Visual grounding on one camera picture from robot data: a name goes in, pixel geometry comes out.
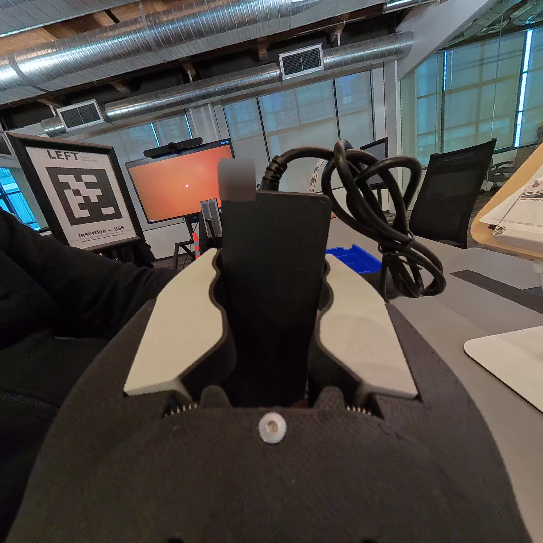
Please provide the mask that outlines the white paper sheets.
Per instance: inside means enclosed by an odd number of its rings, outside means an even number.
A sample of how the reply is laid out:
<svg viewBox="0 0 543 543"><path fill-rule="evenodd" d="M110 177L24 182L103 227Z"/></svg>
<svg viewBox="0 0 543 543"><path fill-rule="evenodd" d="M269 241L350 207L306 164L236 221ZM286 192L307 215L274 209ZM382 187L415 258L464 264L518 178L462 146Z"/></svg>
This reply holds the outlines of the white paper sheets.
<svg viewBox="0 0 543 543"><path fill-rule="evenodd" d="M492 238L505 245L542 252L542 167L530 180L481 223L492 227Z"/></svg>

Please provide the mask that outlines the large wall display screen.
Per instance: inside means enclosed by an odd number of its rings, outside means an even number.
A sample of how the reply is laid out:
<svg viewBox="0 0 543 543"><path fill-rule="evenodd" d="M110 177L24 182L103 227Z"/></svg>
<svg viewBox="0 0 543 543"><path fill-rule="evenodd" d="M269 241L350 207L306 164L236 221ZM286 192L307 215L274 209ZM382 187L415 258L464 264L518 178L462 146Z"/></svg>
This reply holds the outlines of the large wall display screen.
<svg viewBox="0 0 543 543"><path fill-rule="evenodd" d="M200 202L216 199L221 208L218 164L234 158L229 139L210 142L180 153L125 164L148 224L171 221L200 212Z"/></svg>

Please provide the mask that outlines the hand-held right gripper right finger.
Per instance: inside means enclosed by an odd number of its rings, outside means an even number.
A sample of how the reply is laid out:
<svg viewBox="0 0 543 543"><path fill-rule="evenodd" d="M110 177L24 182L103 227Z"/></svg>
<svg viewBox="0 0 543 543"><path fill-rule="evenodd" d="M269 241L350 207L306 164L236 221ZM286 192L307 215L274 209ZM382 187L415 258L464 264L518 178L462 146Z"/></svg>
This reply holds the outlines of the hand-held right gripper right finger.
<svg viewBox="0 0 543 543"><path fill-rule="evenodd" d="M325 256L321 307L308 353L309 392L336 387L350 407L418 396L387 303L361 275Z"/></svg>

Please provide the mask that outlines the slim silver air duct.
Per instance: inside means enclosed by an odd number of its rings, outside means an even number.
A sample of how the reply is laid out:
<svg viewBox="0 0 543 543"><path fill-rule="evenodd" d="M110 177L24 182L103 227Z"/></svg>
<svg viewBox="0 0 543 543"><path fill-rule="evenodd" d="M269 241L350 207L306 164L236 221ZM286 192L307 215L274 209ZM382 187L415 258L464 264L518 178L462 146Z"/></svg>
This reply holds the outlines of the slim silver air duct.
<svg viewBox="0 0 543 543"><path fill-rule="evenodd" d="M282 87L289 89L314 81L368 71L391 61L401 60L411 53L413 44L412 31L379 36L324 50L324 68L315 72L285 79L279 65L270 63L117 100L105 104L102 113L107 123L120 124L129 119L206 103L230 102L235 98L259 96Z"/></svg>

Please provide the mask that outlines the display stand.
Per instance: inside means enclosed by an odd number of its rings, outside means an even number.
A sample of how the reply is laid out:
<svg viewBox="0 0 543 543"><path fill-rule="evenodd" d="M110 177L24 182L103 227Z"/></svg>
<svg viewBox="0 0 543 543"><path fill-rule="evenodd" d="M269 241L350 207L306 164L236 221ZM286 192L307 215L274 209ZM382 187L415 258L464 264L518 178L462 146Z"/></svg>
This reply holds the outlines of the display stand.
<svg viewBox="0 0 543 543"><path fill-rule="evenodd" d="M182 216L191 238L174 245L174 269L178 269L180 249L191 261L211 248L220 249L222 240L221 209L217 199L200 202L200 212Z"/></svg>

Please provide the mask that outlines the person's black clothing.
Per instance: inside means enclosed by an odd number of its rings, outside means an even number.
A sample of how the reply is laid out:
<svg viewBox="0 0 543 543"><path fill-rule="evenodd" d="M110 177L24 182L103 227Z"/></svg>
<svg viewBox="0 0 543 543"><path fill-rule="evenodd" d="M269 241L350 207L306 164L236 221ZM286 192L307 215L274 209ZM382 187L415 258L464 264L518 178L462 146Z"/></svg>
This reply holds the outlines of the person's black clothing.
<svg viewBox="0 0 543 543"><path fill-rule="evenodd" d="M141 339L34 336L1 353L1 542L149 542L123 385Z"/></svg>

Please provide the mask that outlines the white monitor stand base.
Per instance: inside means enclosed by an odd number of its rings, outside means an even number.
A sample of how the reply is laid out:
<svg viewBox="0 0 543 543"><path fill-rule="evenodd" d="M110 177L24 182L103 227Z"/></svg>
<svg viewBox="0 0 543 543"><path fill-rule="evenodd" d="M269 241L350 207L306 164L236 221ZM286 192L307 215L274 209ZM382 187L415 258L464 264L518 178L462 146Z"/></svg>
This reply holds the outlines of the white monitor stand base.
<svg viewBox="0 0 543 543"><path fill-rule="evenodd" d="M471 339L464 351L542 412L542 326Z"/></svg>

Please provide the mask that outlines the wooden board with papers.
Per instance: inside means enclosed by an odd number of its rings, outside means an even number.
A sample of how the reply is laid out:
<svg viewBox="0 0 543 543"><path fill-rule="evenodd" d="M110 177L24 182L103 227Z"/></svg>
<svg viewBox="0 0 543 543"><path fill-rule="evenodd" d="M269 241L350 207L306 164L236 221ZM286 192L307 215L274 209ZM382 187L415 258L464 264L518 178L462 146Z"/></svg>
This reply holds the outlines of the wooden board with papers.
<svg viewBox="0 0 543 543"><path fill-rule="evenodd" d="M472 221L470 233L479 244L496 250L500 253L515 254L532 261L542 261L542 241L509 242L503 235L495 235L490 225L482 221L483 217L491 213L496 207L511 197L516 191L523 188L534 175L542 173L542 145L539 145L530 157L513 173L510 179L485 204L476 218Z"/></svg>

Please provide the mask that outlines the person's left forearm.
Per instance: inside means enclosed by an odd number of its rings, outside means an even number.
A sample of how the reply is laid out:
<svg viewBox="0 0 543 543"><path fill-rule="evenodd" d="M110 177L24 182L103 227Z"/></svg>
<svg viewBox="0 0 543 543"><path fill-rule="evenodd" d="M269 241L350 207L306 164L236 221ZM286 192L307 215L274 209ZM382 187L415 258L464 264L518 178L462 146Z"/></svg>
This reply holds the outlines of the person's left forearm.
<svg viewBox="0 0 543 543"><path fill-rule="evenodd" d="M41 332L109 340L176 275L65 246L1 210L1 348Z"/></svg>

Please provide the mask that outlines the white air vent grille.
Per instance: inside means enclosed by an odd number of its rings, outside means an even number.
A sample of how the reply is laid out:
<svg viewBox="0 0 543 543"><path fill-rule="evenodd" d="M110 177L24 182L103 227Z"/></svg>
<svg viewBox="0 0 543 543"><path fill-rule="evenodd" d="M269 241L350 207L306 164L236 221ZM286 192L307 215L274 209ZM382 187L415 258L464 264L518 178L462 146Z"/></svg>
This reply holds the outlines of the white air vent grille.
<svg viewBox="0 0 543 543"><path fill-rule="evenodd" d="M324 70L322 44L313 44L279 54L282 80Z"/></svg>
<svg viewBox="0 0 543 543"><path fill-rule="evenodd" d="M57 113L67 132L105 122L102 108L96 99L58 108Z"/></svg>

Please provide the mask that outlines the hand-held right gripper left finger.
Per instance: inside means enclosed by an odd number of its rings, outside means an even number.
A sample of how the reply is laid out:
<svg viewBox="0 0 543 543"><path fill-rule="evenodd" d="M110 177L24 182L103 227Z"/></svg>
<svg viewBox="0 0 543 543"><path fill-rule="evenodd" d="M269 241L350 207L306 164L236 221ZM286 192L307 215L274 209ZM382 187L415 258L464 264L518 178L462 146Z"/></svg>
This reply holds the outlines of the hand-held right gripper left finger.
<svg viewBox="0 0 543 543"><path fill-rule="evenodd" d="M126 395L173 391L196 401L233 372L237 353L220 265L221 252L210 249L158 295L126 378Z"/></svg>

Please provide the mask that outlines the black usb hub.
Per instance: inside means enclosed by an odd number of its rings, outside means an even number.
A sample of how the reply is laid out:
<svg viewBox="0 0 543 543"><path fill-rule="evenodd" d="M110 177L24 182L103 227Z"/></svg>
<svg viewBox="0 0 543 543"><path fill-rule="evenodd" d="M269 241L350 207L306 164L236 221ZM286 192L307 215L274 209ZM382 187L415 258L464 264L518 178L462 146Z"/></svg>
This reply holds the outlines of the black usb hub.
<svg viewBox="0 0 543 543"><path fill-rule="evenodd" d="M235 407L288 407L305 394L331 211L322 194L221 201L221 278L237 355L224 388Z"/></svg>

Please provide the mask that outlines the large silver air duct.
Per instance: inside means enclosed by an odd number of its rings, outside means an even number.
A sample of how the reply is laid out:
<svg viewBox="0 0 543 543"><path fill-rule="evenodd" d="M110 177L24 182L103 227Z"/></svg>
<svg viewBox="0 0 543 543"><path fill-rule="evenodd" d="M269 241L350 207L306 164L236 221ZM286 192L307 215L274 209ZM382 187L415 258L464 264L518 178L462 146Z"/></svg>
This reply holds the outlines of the large silver air duct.
<svg viewBox="0 0 543 543"><path fill-rule="evenodd" d="M383 1L182 1L1 56L1 93L49 93L59 79L172 48L180 58L320 22Z"/></svg>

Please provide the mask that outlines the black video bar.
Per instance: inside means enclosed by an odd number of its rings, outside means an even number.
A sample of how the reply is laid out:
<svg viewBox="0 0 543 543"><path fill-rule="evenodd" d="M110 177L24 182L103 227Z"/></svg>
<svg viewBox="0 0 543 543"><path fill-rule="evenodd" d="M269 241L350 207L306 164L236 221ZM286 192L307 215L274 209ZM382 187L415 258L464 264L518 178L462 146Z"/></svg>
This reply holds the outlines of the black video bar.
<svg viewBox="0 0 543 543"><path fill-rule="evenodd" d="M147 149L143 152L144 157L157 159L171 154L179 154L187 149L192 149L203 144L202 137L187 139L180 142L169 142L167 145Z"/></svg>

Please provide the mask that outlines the blue plastic bin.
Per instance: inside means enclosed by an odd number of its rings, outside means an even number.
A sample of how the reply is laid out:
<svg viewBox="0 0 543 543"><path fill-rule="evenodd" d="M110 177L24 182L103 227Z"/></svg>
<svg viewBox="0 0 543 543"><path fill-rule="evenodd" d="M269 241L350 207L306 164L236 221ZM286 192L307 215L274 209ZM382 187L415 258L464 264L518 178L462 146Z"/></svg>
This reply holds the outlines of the blue plastic bin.
<svg viewBox="0 0 543 543"><path fill-rule="evenodd" d="M335 256L357 274L372 274L381 271L381 260L353 244L350 248L336 247L327 249L326 254Z"/></svg>

